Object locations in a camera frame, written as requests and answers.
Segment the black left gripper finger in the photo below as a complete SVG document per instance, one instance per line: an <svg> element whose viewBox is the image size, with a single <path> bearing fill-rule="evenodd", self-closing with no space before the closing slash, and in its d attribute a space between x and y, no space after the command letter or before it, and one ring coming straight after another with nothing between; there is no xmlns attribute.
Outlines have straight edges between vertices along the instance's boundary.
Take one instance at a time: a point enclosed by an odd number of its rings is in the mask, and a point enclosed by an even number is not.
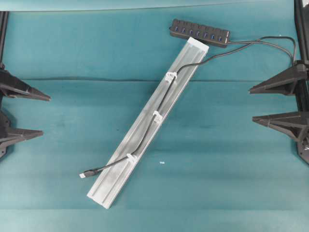
<svg viewBox="0 0 309 232"><path fill-rule="evenodd" d="M43 135L41 130L4 128L0 130L0 144L13 145L18 142L33 139Z"/></svg>
<svg viewBox="0 0 309 232"><path fill-rule="evenodd" d="M50 96L31 87L8 71L0 71L0 96L8 98L29 98L41 101L50 101Z"/></svg>

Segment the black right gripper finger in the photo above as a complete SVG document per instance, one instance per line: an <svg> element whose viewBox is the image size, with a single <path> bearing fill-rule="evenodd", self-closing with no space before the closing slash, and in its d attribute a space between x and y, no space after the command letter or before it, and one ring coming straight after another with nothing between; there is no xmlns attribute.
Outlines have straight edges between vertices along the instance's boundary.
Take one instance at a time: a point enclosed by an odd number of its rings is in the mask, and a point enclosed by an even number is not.
<svg viewBox="0 0 309 232"><path fill-rule="evenodd" d="M295 87L300 80L306 80L306 65L294 65L281 73L261 82L249 89L250 94L283 94L286 96L295 94Z"/></svg>
<svg viewBox="0 0 309 232"><path fill-rule="evenodd" d="M309 137L309 113L289 112L267 116L253 116L252 121L289 136L296 142Z"/></svg>

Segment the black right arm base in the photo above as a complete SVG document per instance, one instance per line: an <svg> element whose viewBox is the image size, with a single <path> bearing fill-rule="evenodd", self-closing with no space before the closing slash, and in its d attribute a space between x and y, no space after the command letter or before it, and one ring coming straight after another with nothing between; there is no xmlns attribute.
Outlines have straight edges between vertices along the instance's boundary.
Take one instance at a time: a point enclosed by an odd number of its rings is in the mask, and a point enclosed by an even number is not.
<svg viewBox="0 0 309 232"><path fill-rule="evenodd" d="M297 154L306 164L309 164L309 129L294 128L294 136Z"/></svg>

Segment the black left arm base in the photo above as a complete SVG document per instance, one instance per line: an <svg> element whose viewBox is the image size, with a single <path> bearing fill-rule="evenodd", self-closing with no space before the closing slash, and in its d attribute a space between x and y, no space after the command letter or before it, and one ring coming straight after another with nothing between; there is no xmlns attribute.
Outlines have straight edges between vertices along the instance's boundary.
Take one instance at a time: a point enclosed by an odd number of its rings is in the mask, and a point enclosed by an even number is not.
<svg viewBox="0 0 309 232"><path fill-rule="evenodd" d="M0 158L2 158L7 152L7 144L5 142L0 144Z"/></svg>

